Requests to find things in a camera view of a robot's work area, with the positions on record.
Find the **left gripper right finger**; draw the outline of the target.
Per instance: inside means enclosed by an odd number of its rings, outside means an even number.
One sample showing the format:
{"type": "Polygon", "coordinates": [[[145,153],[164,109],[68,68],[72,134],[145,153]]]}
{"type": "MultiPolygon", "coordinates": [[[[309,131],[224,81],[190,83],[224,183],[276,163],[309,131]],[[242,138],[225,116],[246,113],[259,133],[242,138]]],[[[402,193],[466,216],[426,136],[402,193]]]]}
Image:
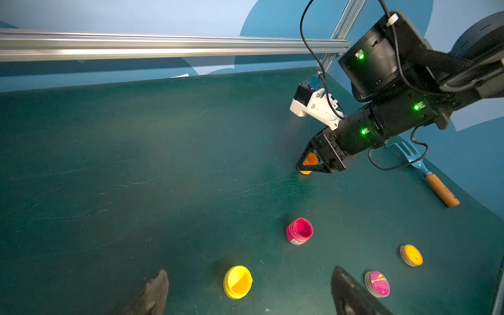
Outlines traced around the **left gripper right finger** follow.
{"type": "Polygon", "coordinates": [[[336,266],[331,279],[332,297],[338,315],[392,315],[342,266],[336,266]]]}

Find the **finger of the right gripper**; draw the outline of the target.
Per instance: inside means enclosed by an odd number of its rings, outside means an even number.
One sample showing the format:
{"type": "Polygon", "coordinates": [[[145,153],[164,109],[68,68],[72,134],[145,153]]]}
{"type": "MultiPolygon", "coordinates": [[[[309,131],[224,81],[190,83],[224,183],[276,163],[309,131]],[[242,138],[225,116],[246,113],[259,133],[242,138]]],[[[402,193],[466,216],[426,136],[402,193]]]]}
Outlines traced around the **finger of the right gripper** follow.
{"type": "Polygon", "coordinates": [[[296,168],[299,172],[312,171],[318,173],[332,173],[332,168],[329,163],[330,157],[332,157],[332,149],[328,143],[311,140],[308,142],[301,157],[299,158],[299,161],[296,164],[296,168]],[[303,165],[304,160],[310,152],[315,153],[318,156],[318,165],[303,165]]]}

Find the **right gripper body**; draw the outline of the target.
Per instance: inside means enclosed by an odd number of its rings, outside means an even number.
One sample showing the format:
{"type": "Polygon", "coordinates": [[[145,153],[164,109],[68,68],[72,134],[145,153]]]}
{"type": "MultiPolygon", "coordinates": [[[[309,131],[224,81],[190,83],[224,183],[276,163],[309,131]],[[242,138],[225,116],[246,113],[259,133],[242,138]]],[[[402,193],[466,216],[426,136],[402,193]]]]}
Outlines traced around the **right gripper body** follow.
{"type": "Polygon", "coordinates": [[[355,155],[347,153],[337,142],[333,131],[327,127],[313,136],[308,143],[308,152],[318,156],[318,164],[309,165],[309,171],[334,173],[347,170],[354,162],[355,155]]]}

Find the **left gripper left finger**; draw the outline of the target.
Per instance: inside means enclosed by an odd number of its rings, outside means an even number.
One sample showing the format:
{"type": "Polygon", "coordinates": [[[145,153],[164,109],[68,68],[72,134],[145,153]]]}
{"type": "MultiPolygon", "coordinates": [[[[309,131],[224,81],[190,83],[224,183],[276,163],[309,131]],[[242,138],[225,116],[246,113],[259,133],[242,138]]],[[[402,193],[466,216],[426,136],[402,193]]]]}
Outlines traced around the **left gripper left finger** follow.
{"type": "Polygon", "coordinates": [[[169,293],[169,278],[166,270],[159,272],[147,281],[131,297],[114,309],[114,314],[163,314],[169,293]]]}

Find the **orange paint jar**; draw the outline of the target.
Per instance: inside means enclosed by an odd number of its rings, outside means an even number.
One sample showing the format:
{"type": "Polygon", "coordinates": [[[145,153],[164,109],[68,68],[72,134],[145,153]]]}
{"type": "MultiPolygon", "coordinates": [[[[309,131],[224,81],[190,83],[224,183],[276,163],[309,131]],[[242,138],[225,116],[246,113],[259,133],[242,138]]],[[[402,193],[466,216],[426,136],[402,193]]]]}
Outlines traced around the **orange paint jar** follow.
{"type": "MultiPolygon", "coordinates": [[[[315,153],[310,152],[303,162],[304,166],[318,165],[319,159],[315,153]]],[[[310,175],[312,171],[300,171],[303,175],[310,175]]]]}

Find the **orange jar lid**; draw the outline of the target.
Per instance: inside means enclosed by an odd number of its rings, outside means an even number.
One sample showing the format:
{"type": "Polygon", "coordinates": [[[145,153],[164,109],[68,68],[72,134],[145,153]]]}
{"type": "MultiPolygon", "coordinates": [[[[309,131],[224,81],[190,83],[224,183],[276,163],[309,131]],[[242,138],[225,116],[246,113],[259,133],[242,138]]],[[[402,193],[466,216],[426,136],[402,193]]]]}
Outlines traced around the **orange jar lid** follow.
{"type": "Polygon", "coordinates": [[[416,267],[423,264],[423,256],[415,246],[411,244],[401,245],[399,252],[407,265],[416,267]]]}

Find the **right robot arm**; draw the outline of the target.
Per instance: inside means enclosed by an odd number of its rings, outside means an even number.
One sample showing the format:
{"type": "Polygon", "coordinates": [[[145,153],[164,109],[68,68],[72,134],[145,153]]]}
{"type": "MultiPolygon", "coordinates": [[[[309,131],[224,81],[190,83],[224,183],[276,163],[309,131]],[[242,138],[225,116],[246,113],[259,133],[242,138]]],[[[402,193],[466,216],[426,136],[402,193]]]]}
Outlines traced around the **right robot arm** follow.
{"type": "Polygon", "coordinates": [[[291,111],[324,129],[308,142],[301,172],[344,171],[357,154],[391,137],[435,124],[446,129],[453,112],[503,96],[503,13],[472,25],[452,50],[433,50],[410,21],[386,10],[339,60],[362,107],[346,115],[325,90],[322,74],[299,84],[291,111]]]}

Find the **magenta jar lid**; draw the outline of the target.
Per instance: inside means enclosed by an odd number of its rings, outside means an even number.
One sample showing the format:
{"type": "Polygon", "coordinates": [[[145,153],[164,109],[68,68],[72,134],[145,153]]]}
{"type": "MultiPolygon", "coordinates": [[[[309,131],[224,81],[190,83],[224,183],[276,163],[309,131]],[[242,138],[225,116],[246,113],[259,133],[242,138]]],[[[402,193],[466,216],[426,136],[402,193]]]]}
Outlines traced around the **magenta jar lid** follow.
{"type": "Polygon", "coordinates": [[[376,298],[388,297],[391,287],[385,276],[378,271],[369,271],[364,277],[368,291],[376,298]]]}

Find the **magenta paint jar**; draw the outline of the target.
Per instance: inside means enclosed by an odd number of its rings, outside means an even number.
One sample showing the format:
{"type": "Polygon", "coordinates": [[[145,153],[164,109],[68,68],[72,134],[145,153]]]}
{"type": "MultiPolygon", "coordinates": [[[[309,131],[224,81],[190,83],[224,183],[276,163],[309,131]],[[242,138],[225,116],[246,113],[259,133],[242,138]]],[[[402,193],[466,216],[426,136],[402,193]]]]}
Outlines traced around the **magenta paint jar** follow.
{"type": "Polygon", "coordinates": [[[286,228],[287,241],[292,245],[303,245],[313,235],[314,229],[308,219],[298,218],[286,228]]]}

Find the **yellow jar lid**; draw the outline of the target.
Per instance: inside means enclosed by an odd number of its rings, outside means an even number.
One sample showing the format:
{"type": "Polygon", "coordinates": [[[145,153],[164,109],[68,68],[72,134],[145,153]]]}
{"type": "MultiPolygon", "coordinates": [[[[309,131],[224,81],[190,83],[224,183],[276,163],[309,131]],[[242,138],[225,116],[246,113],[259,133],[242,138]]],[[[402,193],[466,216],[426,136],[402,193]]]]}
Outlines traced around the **yellow jar lid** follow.
{"type": "Polygon", "coordinates": [[[242,299],[250,291],[253,283],[251,272],[242,265],[233,266],[224,276],[223,288],[230,299],[242,299]]]}

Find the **right aluminium frame post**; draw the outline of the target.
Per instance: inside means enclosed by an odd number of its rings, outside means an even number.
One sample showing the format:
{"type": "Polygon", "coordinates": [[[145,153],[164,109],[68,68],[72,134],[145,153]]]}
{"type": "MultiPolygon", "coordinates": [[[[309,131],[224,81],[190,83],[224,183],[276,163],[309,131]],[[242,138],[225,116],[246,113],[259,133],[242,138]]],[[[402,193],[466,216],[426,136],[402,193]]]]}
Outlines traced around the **right aluminium frame post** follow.
{"type": "MultiPolygon", "coordinates": [[[[335,30],[331,36],[331,39],[338,39],[346,41],[346,37],[353,26],[357,16],[361,12],[366,0],[349,0],[340,19],[335,27],[335,30]]],[[[327,72],[332,62],[340,55],[344,54],[345,51],[341,53],[330,53],[322,55],[320,61],[322,63],[323,69],[327,72]]]]}

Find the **horizontal aluminium frame bar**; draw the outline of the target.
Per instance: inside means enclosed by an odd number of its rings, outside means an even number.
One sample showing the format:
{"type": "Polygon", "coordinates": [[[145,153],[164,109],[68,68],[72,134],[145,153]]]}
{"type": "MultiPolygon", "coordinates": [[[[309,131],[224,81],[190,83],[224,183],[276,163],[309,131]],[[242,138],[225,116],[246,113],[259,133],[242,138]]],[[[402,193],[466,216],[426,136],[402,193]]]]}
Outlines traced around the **horizontal aluminium frame bar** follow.
{"type": "Polygon", "coordinates": [[[1,30],[2,62],[162,59],[344,53],[344,39],[229,38],[209,36],[1,30]]]}

